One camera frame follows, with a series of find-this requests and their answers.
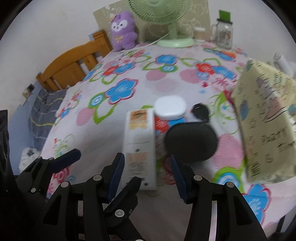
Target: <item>white cloth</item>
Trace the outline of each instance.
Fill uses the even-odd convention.
[[[19,169],[20,173],[25,170],[38,156],[40,156],[40,151],[37,151],[35,148],[26,147],[20,158]]]

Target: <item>electric fan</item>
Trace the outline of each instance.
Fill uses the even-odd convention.
[[[154,24],[168,24],[169,35],[158,41],[163,47],[189,47],[194,40],[177,35],[176,22],[187,12],[190,0],[128,0],[131,10],[140,18]]]

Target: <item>metal screw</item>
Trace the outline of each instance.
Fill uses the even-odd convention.
[[[233,188],[234,187],[234,183],[233,182],[227,182],[226,185],[230,188]]]
[[[115,211],[115,216],[118,218],[122,218],[124,216],[124,211],[121,209],[118,209]]]
[[[100,181],[102,179],[102,176],[101,175],[95,175],[94,176],[94,180],[95,181]]]
[[[195,175],[193,178],[196,181],[201,181],[202,180],[202,176],[200,176],[200,175]]]
[[[62,188],[66,188],[67,186],[69,186],[68,182],[62,182],[61,187]]]

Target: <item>stuffed animal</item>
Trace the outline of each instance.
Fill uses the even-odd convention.
[[[129,11],[118,13],[111,21],[112,46],[114,51],[132,49],[138,35],[134,31],[135,20]]]

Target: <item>pink circle pattern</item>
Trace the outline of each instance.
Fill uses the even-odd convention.
[[[167,75],[166,73],[163,73],[158,69],[154,69],[154,70],[150,70],[146,74],[146,79],[151,80],[151,81],[157,81],[157,80],[160,80],[160,79],[166,77],[166,75]]]
[[[197,77],[195,69],[186,69],[180,72],[180,78],[191,84],[198,84],[202,80]]]

